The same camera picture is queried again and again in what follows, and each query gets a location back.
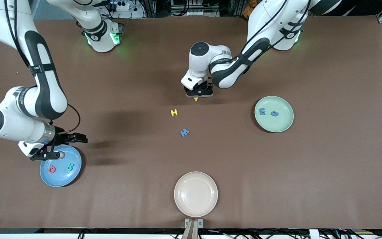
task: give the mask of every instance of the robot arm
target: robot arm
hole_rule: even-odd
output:
[[[39,119],[59,118],[68,103],[27,0],[0,0],[0,41],[19,51],[36,81],[36,86],[17,86],[6,93],[0,103],[0,138],[19,141],[20,149],[29,157],[50,142],[74,142],[69,134],[59,135],[63,129]]]
[[[248,21],[247,43],[232,58],[225,46],[197,42],[189,52],[189,70],[182,78],[187,97],[213,95],[207,75],[219,88],[229,88],[271,47],[287,50],[297,42],[308,9],[322,14],[334,9],[341,0],[265,0],[253,10]],[[221,53],[217,49],[227,49]]]
[[[88,44],[97,52],[107,52],[120,44],[123,25],[102,19],[92,5],[101,0],[47,0],[48,3],[72,15],[85,31]]]

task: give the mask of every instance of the table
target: table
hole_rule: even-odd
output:
[[[190,47],[206,41],[237,54],[242,19],[130,20],[122,46],[109,53],[93,51],[73,20],[36,26],[82,116],[77,132],[89,143],[73,146],[86,166],[72,185],[51,188],[40,162],[0,139],[0,227],[179,227],[187,216],[174,203],[175,183],[202,171],[219,189],[205,227],[382,228],[375,17],[308,18],[292,50],[270,50],[235,86],[197,102],[180,84]],[[18,53],[0,43],[0,101],[33,83]],[[268,95],[294,109],[283,133],[255,123],[253,107]],[[69,109],[55,125],[76,122]]]

